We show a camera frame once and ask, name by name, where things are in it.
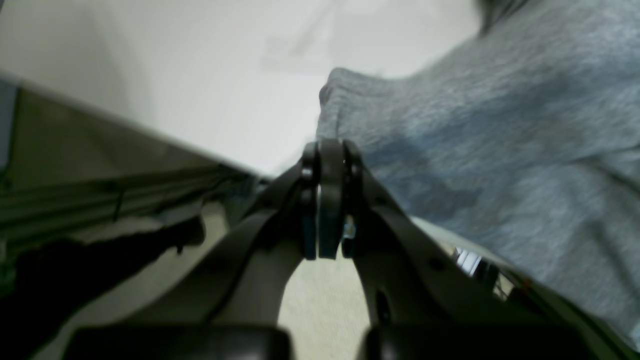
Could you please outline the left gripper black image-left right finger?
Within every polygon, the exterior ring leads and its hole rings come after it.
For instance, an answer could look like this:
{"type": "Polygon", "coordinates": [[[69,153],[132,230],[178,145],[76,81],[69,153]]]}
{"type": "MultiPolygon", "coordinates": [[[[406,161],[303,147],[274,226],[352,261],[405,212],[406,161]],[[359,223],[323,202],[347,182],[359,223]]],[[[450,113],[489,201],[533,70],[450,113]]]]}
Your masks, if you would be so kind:
{"type": "Polygon", "coordinates": [[[505,300],[414,225],[365,169],[356,146],[330,141],[330,257],[358,271],[372,328],[368,360],[619,360],[601,323],[507,272],[505,300]]]}

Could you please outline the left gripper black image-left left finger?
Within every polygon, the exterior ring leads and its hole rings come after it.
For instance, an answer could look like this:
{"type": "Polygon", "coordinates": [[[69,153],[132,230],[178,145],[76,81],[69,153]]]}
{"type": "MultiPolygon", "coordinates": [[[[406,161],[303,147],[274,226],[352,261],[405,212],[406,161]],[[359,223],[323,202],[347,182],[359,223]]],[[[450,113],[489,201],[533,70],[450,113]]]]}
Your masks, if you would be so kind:
{"type": "Polygon", "coordinates": [[[112,326],[78,330],[67,360],[290,360],[282,297],[304,259],[332,257],[332,144],[309,143],[178,285],[112,326]]]}

